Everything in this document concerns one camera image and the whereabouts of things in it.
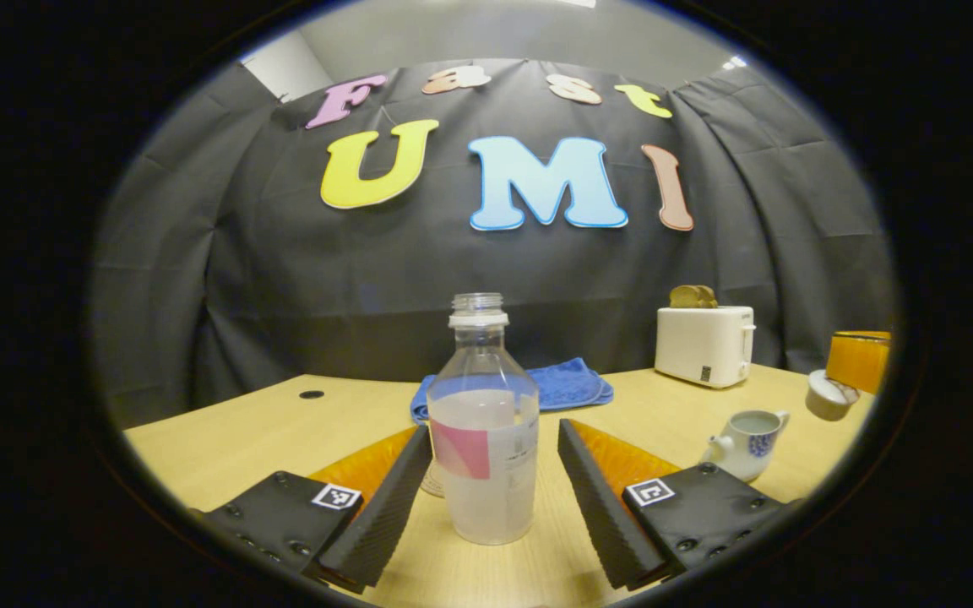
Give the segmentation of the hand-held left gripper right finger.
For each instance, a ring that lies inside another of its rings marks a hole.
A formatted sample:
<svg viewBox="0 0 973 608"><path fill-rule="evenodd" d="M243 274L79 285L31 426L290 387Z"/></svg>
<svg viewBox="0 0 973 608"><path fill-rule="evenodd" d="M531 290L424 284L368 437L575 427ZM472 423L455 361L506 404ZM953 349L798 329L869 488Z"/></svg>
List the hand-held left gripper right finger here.
<svg viewBox="0 0 973 608"><path fill-rule="evenodd" d="M791 506L718 465L683 469L572 418L559 422L557 454L613 588L715 561Z"/></svg>

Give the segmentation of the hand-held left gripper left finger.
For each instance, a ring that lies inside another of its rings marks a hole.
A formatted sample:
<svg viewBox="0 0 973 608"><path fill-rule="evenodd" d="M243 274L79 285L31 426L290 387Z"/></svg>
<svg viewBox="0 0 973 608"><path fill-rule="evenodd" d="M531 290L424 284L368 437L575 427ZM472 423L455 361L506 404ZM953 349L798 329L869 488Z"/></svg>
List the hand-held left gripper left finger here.
<svg viewBox="0 0 973 608"><path fill-rule="evenodd" d="M277 470L193 514L290 573L360 594L393 557L430 462L427 427L413 425L308 476Z"/></svg>

